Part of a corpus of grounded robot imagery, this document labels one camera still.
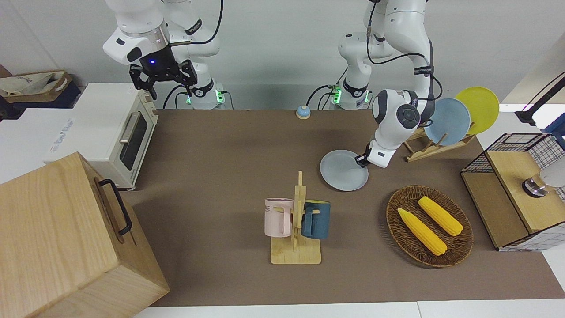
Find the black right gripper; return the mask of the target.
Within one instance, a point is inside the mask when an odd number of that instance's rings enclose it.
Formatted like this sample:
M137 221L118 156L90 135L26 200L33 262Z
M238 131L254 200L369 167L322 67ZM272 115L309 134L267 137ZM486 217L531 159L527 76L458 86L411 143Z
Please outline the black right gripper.
M136 89L148 92L153 100L157 100L154 89L156 81L176 81L186 89L188 96L192 97L192 89L198 83L194 65L192 61L178 64L170 45L141 57L139 61L141 66L129 66L129 75ZM142 79L142 75L147 75L147 79Z

